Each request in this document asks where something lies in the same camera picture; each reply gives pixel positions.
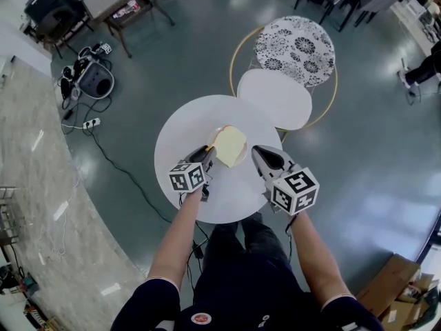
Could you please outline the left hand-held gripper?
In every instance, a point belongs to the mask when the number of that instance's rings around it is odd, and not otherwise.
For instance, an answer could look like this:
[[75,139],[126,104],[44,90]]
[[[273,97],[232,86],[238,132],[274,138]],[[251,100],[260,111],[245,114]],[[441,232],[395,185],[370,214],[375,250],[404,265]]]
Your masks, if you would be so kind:
[[212,180],[208,171],[215,159],[215,147],[201,146],[180,160],[167,174],[173,191],[188,194],[202,189],[201,201],[207,202]]

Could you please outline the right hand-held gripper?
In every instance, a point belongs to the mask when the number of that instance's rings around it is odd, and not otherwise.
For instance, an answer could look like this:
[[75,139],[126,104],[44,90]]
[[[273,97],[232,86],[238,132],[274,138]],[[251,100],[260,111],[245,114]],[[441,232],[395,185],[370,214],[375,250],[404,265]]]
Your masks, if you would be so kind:
[[316,203],[319,183],[311,170],[301,167],[285,151],[254,146],[252,160],[265,182],[268,202],[294,216]]

